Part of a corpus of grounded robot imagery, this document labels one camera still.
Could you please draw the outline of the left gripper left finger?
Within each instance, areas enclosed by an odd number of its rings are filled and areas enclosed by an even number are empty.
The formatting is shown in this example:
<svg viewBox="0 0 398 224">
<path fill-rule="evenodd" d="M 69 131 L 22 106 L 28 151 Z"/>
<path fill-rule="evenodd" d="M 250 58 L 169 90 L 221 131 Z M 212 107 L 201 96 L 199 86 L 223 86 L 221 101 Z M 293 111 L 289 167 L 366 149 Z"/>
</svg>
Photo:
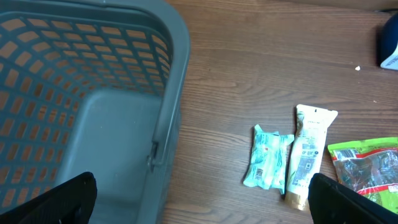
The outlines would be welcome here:
<svg viewBox="0 0 398 224">
<path fill-rule="evenodd" d="M 1 224 L 87 224 L 97 198 L 96 179 L 84 172 L 1 215 Z"/>
</svg>

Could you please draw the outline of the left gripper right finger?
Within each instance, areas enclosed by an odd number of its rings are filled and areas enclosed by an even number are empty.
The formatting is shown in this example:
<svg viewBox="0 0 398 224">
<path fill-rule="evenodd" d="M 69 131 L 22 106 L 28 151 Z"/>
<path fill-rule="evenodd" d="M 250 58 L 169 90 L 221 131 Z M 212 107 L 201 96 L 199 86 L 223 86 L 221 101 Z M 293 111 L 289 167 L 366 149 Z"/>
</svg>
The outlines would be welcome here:
<svg viewBox="0 0 398 224">
<path fill-rule="evenodd" d="M 314 224 L 397 224 L 397 214 L 321 173 L 310 181 L 308 204 Z"/>
</svg>

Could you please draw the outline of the green red snack bag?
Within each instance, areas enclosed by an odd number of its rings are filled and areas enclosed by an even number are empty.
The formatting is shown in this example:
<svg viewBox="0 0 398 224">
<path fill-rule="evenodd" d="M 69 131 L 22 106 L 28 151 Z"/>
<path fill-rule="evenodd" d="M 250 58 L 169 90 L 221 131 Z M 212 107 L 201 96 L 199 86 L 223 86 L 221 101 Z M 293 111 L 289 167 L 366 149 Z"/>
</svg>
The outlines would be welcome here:
<svg viewBox="0 0 398 224">
<path fill-rule="evenodd" d="M 397 213 L 397 138 L 328 145 L 338 182 Z"/>
</svg>

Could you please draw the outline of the teal small packet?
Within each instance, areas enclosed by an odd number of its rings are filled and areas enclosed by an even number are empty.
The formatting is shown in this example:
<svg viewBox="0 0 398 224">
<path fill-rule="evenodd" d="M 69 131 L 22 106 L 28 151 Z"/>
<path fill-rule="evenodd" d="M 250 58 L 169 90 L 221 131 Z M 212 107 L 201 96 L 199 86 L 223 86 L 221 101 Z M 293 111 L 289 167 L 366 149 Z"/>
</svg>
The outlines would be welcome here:
<svg viewBox="0 0 398 224">
<path fill-rule="evenodd" d="M 278 189 L 284 195 L 287 150 L 294 138 L 293 134 L 268 133 L 255 125 L 250 163 L 243 184 L 265 190 Z"/>
</svg>

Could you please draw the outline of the white tube gold cap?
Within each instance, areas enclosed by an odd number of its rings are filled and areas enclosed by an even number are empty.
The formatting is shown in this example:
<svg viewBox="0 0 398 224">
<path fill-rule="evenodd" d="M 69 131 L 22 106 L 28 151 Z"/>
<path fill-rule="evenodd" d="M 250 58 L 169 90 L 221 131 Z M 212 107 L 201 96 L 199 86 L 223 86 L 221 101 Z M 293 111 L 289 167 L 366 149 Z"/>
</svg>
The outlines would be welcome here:
<svg viewBox="0 0 398 224">
<path fill-rule="evenodd" d="M 327 130 L 338 112 L 307 105 L 297 105 L 296 112 L 285 202 L 294 209 L 307 212 L 308 187 L 313 175 L 320 171 Z"/>
</svg>

